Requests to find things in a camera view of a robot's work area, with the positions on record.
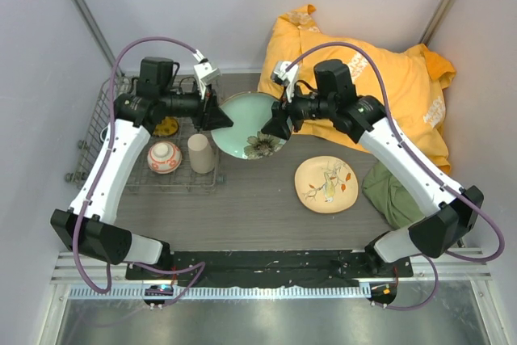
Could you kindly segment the light green flower plate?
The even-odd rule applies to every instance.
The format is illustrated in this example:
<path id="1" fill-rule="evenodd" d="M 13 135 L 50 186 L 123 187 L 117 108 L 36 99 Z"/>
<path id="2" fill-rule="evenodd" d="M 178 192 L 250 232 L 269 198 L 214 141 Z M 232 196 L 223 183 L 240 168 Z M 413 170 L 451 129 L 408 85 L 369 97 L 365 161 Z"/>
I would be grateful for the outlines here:
<path id="1" fill-rule="evenodd" d="M 286 141 L 262 133 L 272 117 L 271 106 L 276 98 L 262 92 L 242 92 L 227 98 L 221 110 L 233 126 L 211 131 L 216 146 L 224 153 L 240 159 L 258 160 L 280 151 Z"/>

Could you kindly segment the beige tall cup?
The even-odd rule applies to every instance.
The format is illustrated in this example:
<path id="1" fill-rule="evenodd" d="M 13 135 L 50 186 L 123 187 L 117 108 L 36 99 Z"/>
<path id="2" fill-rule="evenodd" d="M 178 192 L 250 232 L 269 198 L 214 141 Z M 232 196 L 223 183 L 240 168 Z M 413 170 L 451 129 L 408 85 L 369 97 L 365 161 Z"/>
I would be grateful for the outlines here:
<path id="1" fill-rule="evenodd" d="M 204 175 L 215 167 L 215 154 L 208 138 L 201 133 L 192 135 L 187 141 L 191 168 L 195 173 Z"/>

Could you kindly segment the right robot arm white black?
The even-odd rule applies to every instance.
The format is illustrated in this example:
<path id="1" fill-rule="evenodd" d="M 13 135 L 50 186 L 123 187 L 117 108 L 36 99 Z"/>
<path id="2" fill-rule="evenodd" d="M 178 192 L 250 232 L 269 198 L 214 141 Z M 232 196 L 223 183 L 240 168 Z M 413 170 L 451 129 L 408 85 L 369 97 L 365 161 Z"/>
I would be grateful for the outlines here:
<path id="1" fill-rule="evenodd" d="M 374 155 L 409 192 L 423 214 L 420 221 L 382 234 L 365 248 L 365 267 L 383 276 L 399 259 L 423 254 L 436 259 L 453 247 L 474 226 L 477 216 L 463 201 L 482 204 L 481 191 L 464 189 L 438 169 L 387 117 L 384 105 L 373 96 L 360 96 L 347 65 L 327 60 L 313 68 L 317 87 L 302 94 L 296 84 L 298 67 L 279 61 L 271 80 L 284 88 L 271 105 L 271 118 L 262 131 L 283 140 L 301 130 L 306 120 L 330 120 Z"/>

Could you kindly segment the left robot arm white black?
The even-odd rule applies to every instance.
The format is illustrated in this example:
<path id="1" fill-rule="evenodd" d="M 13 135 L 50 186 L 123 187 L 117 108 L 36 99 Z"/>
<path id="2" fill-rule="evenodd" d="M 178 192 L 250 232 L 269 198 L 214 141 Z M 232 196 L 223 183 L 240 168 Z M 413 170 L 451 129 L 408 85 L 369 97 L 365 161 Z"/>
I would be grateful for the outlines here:
<path id="1" fill-rule="evenodd" d="M 197 130 L 232 126 L 220 109 L 212 84 L 220 70 L 203 59 L 194 67 L 191 92 L 172 86 L 174 62 L 146 57 L 132 90 L 110 87 L 110 114 L 99 155 L 78 196 L 66 210 L 55 210 L 51 225 L 75 259 L 86 256 L 108 264 L 143 263 L 156 280 L 172 268 L 170 246 L 115 225 L 120 198 L 141 151 L 167 116 L 191 119 Z"/>

